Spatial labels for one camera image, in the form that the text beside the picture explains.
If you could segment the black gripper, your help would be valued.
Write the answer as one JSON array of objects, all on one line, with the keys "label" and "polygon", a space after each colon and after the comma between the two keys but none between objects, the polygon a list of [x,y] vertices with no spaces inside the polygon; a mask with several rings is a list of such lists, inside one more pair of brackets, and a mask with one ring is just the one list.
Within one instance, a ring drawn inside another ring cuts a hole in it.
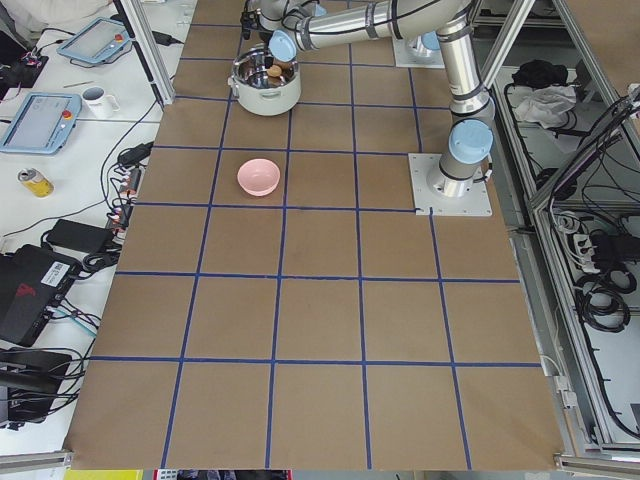
[{"label": "black gripper", "polygon": [[259,38],[265,44],[268,44],[273,36],[273,31],[270,30],[260,30],[258,32]]}]

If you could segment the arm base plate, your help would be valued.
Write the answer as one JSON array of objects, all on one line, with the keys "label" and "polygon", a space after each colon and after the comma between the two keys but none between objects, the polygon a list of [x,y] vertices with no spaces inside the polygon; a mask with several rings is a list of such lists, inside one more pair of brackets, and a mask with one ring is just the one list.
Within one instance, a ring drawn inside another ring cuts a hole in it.
[{"label": "arm base plate", "polygon": [[451,180],[440,170],[440,154],[410,153],[409,171],[417,215],[490,217],[492,208],[480,167],[470,179]]},{"label": "arm base plate", "polygon": [[405,40],[397,40],[393,39],[393,49],[395,56],[395,65],[397,67],[406,67],[406,68],[431,68],[431,69],[443,69],[444,61],[440,53],[436,54],[432,57],[416,57],[412,55],[407,46]]}]

